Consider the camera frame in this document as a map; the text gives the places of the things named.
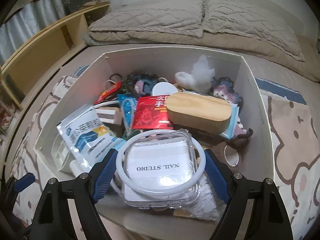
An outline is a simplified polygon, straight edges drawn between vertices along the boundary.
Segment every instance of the fabric cushion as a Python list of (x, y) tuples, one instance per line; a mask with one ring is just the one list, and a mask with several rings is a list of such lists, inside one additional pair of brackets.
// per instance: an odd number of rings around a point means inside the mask
[(210, 33), (230, 33), (272, 44), (295, 60), (304, 61), (291, 27), (277, 14), (236, 0), (207, 0), (202, 26)]
[(305, 72), (313, 77), (320, 77), (320, 54), (316, 43), (300, 35), (297, 35), (297, 39), (305, 57)]
[(105, 15), (89, 30), (152, 31), (201, 38), (202, 14), (203, 0), (145, 0)]

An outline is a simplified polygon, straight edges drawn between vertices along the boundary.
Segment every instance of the patterned bedding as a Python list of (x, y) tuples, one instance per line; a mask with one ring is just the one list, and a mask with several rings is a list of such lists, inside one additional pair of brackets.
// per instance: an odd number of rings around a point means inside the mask
[[(93, 61), (106, 51), (143, 46), (146, 45), (100, 46), (88, 48), (82, 53), (85, 58), (91, 57)], [(242, 55), (254, 76), (259, 77), (257, 83), (264, 98), (269, 123), (274, 127), (272, 137), (276, 163), (274, 179), (284, 200), (294, 239), (299, 240), (312, 226), (318, 215), (320, 203), (320, 160), (316, 138), (317, 131), (320, 130), (320, 116), (317, 114), (320, 109), (320, 84), (278, 64), (254, 56)], [(17, 178), (21, 178), (28, 171), (36, 176), (36, 183), (19, 194), (14, 208), (15, 214), (27, 224), (32, 222), (41, 192), (51, 177), (46, 167), (37, 160), (33, 145), (48, 115), (76, 80), (76, 76), (77, 74), (71, 74), (60, 79), (38, 113), (35, 113), (16, 151), (11, 173)], [(287, 132), (280, 130), (281, 126), (288, 127)], [(300, 140), (303, 140), (302, 145), (307, 144), (306, 150), (296, 146), (297, 141), (300, 142)]]

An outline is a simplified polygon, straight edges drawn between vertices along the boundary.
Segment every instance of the red packet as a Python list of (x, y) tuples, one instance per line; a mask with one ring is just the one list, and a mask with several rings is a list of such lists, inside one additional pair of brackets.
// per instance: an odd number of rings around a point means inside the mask
[(165, 106), (167, 97), (140, 97), (132, 129), (173, 129)]
[(95, 101), (95, 105), (101, 103), (106, 97), (111, 95), (112, 93), (118, 91), (121, 88), (122, 82), (119, 81), (116, 84), (113, 84), (111, 87), (109, 87), (107, 90), (105, 90), (98, 98), (97, 101)]

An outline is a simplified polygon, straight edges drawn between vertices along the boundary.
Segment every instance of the white fluffy toy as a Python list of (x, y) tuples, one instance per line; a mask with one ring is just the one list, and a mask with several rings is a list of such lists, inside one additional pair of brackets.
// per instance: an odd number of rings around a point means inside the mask
[(214, 68), (209, 67), (207, 57), (202, 55), (193, 65), (191, 74), (177, 72), (175, 80), (179, 86), (192, 89), (201, 94), (207, 94), (212, 86)]

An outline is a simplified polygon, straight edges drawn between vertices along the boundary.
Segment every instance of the fluffy white fabric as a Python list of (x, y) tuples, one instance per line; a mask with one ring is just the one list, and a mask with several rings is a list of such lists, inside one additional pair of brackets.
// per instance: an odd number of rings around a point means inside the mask
[(198, 198), (184, 210), (189, 211), (191, 217), (202, 220), (219, 221), (226, 208), (225, 203), (219, 199), (205, 174), (199, 179), (200, 193)]
[(191, 74), (177, 72), (176, 82), (185, 89), (192, 89), (201, 94), (207, 94), (212, 86), (214, 69), (209, 67), (207, 57), (202, 55), (193, 65)]

